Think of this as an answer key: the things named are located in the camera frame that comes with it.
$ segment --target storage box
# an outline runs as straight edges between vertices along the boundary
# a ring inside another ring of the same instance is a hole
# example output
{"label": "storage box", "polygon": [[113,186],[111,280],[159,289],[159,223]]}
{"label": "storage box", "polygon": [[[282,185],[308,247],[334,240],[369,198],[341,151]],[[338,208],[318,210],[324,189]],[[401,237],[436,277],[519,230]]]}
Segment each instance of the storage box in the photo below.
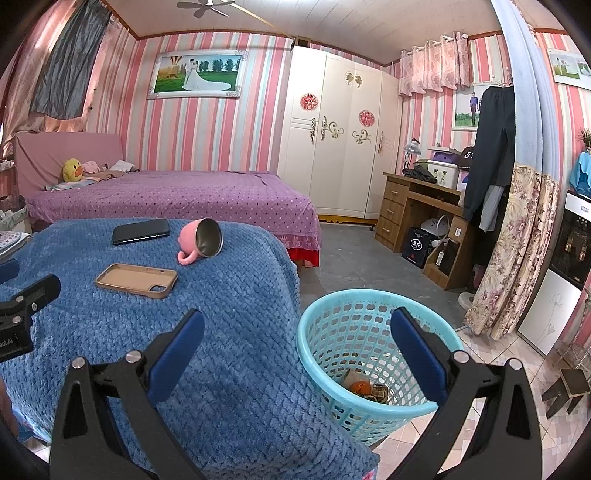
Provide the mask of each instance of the storage box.
{"label": "storage box", "polygon": [[456,189],[459,170],[455,165],[436,160],[427,160],[427,170],[437,179],[437,184],[441,187]]}

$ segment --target white wardrobe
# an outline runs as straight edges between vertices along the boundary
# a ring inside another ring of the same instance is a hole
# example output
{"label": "white wardrobe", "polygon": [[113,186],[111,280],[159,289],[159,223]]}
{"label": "white wardrobe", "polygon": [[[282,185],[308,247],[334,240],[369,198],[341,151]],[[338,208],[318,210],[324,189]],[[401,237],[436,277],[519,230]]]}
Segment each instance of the white wardrobe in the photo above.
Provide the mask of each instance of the white wardrobe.
{"label": "white wardrobe", "polygon": [[376,219],[395,171],[398,79],[320,50],[294,47],[278,175],[321,215]]}

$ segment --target gray curtain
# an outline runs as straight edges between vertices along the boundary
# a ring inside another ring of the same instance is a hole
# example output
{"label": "gray curtain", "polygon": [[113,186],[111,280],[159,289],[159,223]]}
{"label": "gray curtain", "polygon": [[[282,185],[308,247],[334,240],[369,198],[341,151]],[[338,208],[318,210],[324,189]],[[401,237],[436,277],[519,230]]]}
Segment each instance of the gray curtain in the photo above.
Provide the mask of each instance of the gray curtain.
{"label": "gray curtain", "polygon": [[31,112],[58,120],[82,116],[92,67],[110,18],[99,0],[80,4],[43,66]]}

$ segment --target tiled floor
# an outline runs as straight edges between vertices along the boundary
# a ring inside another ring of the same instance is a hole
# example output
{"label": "tiled floor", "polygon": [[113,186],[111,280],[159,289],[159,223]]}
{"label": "tiled floor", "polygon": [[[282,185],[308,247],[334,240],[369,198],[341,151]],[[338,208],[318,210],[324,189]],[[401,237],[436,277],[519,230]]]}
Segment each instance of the tiled floor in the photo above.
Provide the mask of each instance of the tiled floor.
{"label": "tiled floor", "polygon": [[[474,336],[468,328],[460,330],[458,335],[464,343],[465,350],[478,362],[504,364],[508,358],[513,356],[522,360],[530,379],[538,410],[543,449],[543,480],[545,480],[566,457],[587,425],[587,421],[591,417],[588,398],[581,401],[571,415],[567,415],[564,408],[552,419],[547,420],[545,417],[547,405],[541,401],[541,395],[558,378],[560,368],[568,368],[563,361],[557,362],[557,353],[553,352],[544,359],[515,334],[506,336],[498,342],[485,336]],[[447,470],[461,461],[474,434],[482,407],[482,400],[476,400],[473,403],[462,432],[443,464],[443,470]],[[419,435],[425,431],[432,416],[428,415],[413,420],[403,429],[390,434],[386,441],[377,447],[375,451],[381,457],[377,480],[385,480],[389,477],[418,440]]]}

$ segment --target wedding photo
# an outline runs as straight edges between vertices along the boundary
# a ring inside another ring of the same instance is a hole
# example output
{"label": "wedding photo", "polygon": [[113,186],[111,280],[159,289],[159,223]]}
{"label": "wedding photo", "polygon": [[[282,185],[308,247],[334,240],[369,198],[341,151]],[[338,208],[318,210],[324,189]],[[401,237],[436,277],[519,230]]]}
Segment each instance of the wedding photo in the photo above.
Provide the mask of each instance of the wedding photo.
{"label": "wedding photo", "polygon": [[164,53],[156,59],[148,98],[238,97],[245,57],[234,50]]}

